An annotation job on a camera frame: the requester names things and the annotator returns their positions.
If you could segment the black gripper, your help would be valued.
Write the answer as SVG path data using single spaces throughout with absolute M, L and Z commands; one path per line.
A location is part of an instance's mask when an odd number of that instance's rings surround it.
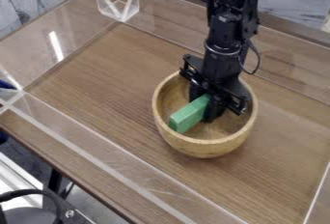
M 201 121 L 210 123 L 225 110 L 241 115 L 249 101 L 247 87 L 238 74 L 247 55 L 247 45 L 212 50 L 208 45 L 202 57 L 182 55 L 178 74 L 189 82 L 189 101 L 208 94 Z

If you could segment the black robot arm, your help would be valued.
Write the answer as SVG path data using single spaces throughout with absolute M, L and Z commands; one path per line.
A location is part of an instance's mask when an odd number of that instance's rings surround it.
M 238 81 L 247 54 L 255 53 L 251 37 L 257 34 L 259 0 L 201 0 L 205 3 L 208 34 L 198 58 L 182 56 L 180 75 L 189 81 L 189 100 L 208 96 L 201 121 L 212 122 L 225 111 L 241 115 L 249 101 Z

